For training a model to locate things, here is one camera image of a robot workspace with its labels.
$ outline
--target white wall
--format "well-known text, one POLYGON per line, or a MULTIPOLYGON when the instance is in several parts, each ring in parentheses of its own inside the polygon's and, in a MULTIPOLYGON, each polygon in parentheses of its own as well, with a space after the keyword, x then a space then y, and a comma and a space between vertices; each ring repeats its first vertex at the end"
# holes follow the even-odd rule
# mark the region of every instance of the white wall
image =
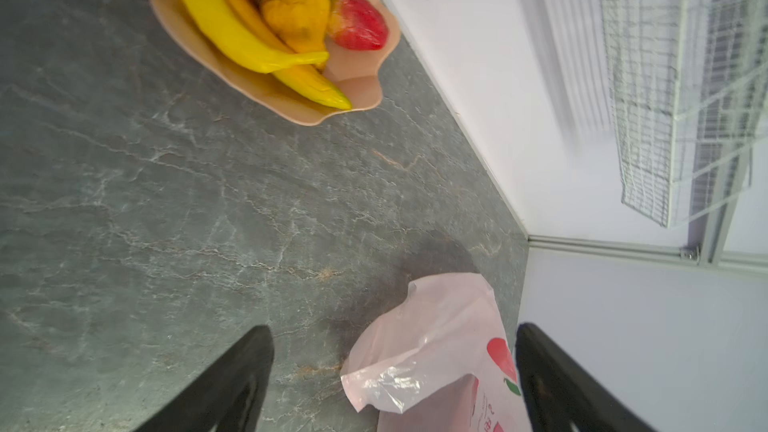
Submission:
POLYGON ((568 149, 519 0, 385 0, 528 233, 681 246, 620 203, 613 139, 568 149))
POLYGON ((768 278, 532 249, 519 320, 659 432, 768 427, 768 278))
POLYGON ((739 197, 725 250, 768 254, 768 141, 759 142, 753 155, 752 187, 739 197))

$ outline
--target yellow fruit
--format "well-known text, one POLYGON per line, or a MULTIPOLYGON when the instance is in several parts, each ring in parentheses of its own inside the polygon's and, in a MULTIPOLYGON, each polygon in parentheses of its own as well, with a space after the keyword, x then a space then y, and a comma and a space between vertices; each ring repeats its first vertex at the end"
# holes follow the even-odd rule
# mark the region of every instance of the yellow fruit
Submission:
POLYGON ((182 0, 203 34, 234 62, 254 72, 274 72, 328 60, 325 51, 286 53, 265 44, 240 22, 226 0, 182 0))
POLYGON ((296 52, 325 50, 331 0, 262 0, 264 21, 296 52))
MULTIPOLYGON (((226 1, 248 30, 261 39, 262 42, 283 52, 291 52, 291 49, 280 42, 280 39, 275 36, 267 24, 264 24, 261 15, 259 15, 250 1, 226 1)), ((293 66, 289 69, 272 72, 272 75, 309 100, 341 110, 350 110, 352 108, 350 100, 346 98, 339 88, 323 77, 313 66, 293 66)))

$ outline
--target strawberry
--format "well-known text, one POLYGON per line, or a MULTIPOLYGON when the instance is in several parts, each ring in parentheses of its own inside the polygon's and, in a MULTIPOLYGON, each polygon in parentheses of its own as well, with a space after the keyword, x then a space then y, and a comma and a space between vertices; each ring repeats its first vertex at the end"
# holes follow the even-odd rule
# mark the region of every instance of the strawberry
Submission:
POLYGON ((507 341, 503 338, 496 337, 488 342, 486 347, 488 355, 491 356, 491 360, 504 372, 504 374, 510 379, 517 380, 518 375, 514 371, 514 364, 512 362, 512 352, 507 347, 507 341))
POLYGON ((389 28, 368 0, 331 0, 328 35, 345 49, 379 50, 389 28))

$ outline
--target artificial fruit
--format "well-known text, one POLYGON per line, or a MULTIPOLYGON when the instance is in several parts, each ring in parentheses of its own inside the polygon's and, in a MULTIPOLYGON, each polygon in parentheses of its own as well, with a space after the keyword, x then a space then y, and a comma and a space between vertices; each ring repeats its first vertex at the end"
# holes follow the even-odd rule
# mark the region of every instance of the artificial fruit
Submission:
POLYGON ((261 0, 261 15, 296 52, 324 51, 330 0, 261 0))
POLYGON ((328 35, 345 49, 379 50, 386 43, 389 27, 368 0, 331 0, 328 35))
POLYGON ((299 64, 328 60, 328 53, 287 53, 252 34, 226 0, 182 0, 200 31, 232 61, 254 72, 269 73, 299 64))
MULTIPOLYGON (((291 49, 282 43, 264 24, 261 15, 248 0, 226 1, 252 34, 275 49, 287 53, 291 52, 291 49)), ((330 80, 323 77, 314 66, 293 66, 288 69, 276 70, 272 72, 272 75, 309 100, 341 110, 352 108, 350 100, 330 80)))

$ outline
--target fruit bowl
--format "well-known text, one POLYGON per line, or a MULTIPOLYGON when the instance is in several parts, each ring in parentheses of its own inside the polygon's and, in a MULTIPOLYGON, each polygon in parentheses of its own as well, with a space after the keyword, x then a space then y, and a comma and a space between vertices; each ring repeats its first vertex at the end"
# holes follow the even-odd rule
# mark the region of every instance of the fruit bowl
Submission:
POLYGON ((400 40, 397 19, 380 0, 368 1, 384 16, 389 27, 383 48, 364 52, 347 50, 326 38, 330 58, 323 75, 350 99, 352 110, 343 111, 305 99, 271 74, 252 72, 237 65, 200 32, 181 0, 149 1, 163 28, 193 58, 245 96, 303 126, 316 126, 335 114, 378 106, 382 100, 379 67, 400 40))

